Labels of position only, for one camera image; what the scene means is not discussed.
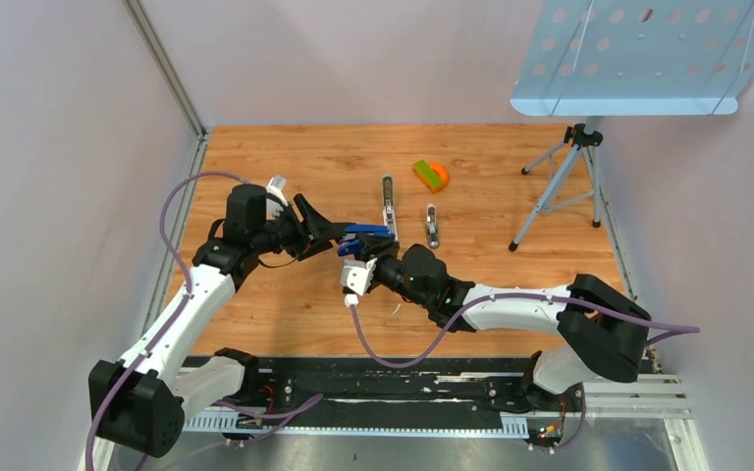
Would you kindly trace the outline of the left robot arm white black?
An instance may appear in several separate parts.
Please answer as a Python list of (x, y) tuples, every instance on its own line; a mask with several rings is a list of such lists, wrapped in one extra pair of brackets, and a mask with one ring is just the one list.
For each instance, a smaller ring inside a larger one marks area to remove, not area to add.
[(118, 360), (100, 360), (89, 373), (88, 438), (161, 457), (186, 420), (208, 406), (225, 397), (254, 403), (262, 391), (256, 357), (222, 348), (182, 374), (190, 349), (258, 267), (260, 255), (286, 252), (304, 260), (340, 242), (348, 227), (324, 218), (300, 194), (287, 201), (272, 186), (235, 186), (225, 217), (213, 224), (155, 323)]

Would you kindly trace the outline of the beige grey stapler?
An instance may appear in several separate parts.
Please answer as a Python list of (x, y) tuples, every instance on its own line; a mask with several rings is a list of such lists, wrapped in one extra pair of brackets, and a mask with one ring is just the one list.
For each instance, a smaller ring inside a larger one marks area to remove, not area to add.
[(384, 224), (395, 240), (398, 240), (399, 232), (394, 198), (394, 180), (391, 174), (384, 174), (382, 177), (382, 200)]

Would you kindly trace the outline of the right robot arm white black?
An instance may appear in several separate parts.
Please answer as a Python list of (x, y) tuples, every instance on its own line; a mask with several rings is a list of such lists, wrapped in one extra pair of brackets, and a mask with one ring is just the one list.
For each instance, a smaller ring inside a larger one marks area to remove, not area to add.
[(487, 330), (557, 336), (562, 344), (535, 353), (521, 383), (534, 409), (546, 409), (570, 387), (596, 378), (633, 383), (650, 315), (599, 278), (580, 274), (552, 288), (494, 288), (451, 276), (428, 247), (404, 254), (387, 236), (358, 234), (339, 248), (346, 303), (386, 288), (426, 311), (443, 334)]

